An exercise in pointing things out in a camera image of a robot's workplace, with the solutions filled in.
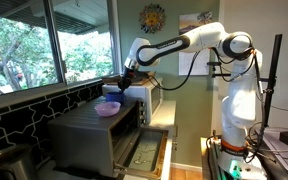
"toaster oven door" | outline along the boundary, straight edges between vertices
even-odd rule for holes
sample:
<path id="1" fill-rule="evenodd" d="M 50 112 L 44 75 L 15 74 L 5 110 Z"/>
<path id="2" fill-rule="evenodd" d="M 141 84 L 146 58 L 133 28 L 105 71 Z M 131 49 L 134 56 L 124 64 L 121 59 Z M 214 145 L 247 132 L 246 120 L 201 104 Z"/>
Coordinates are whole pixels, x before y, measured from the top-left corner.
<path id="1" fill-rule="evenodd" d="M 114 171 L 119 174 L 160 179 L 168 131 L 141 128 L 138 138 L 129 143 Z"/>

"mug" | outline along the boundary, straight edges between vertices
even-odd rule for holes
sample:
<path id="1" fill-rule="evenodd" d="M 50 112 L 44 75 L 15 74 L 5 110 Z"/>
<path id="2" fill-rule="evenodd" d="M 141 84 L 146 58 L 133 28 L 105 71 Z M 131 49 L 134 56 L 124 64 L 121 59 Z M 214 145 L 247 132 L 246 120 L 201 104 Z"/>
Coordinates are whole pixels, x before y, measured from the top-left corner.
<path id="1" fill-rule="evenodd" d="M 115 101 L 121 104 L 125 101 L 125 95 L 123 92 L 109 92 L 106 94 L 106 102 Z"/>

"oven window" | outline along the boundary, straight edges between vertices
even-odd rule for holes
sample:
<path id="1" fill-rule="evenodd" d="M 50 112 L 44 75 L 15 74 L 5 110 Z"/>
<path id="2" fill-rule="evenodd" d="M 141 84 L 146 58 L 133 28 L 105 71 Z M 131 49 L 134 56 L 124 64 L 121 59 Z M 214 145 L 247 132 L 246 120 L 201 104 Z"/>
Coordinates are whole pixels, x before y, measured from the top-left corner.
<path id="1" fill-rule="evenodd" d="M 154 171 L 163 132 L 142 131 L 124 166 L 141 171 Z"/>

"sun wall decoration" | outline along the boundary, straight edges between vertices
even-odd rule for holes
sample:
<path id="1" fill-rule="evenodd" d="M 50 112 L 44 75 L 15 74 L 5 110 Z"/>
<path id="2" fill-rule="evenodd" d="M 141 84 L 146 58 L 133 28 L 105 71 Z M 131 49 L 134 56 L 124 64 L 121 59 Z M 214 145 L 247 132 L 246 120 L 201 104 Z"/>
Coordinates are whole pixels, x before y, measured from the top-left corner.
<path id="1" fill-rule="evenodd" d="M 154 34 L 160 31 L 165 25 L 165 10 L 159 4 L 150 4 L 145 6 L 140 13 L 141 29 L 145 33 Z"/>

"purple bowl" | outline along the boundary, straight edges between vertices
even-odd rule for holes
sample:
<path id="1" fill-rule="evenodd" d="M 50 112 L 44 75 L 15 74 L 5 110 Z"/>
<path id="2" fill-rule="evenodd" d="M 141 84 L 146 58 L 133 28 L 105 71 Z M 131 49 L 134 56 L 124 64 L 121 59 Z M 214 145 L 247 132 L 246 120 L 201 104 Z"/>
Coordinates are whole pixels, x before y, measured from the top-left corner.
<path id="1" fill-rule="evenodd" d="M 113 116 L 120 110 L 121 103 L 119 102 L 104 102 L 95 106 L 95 110 L 99 116 Z"/>

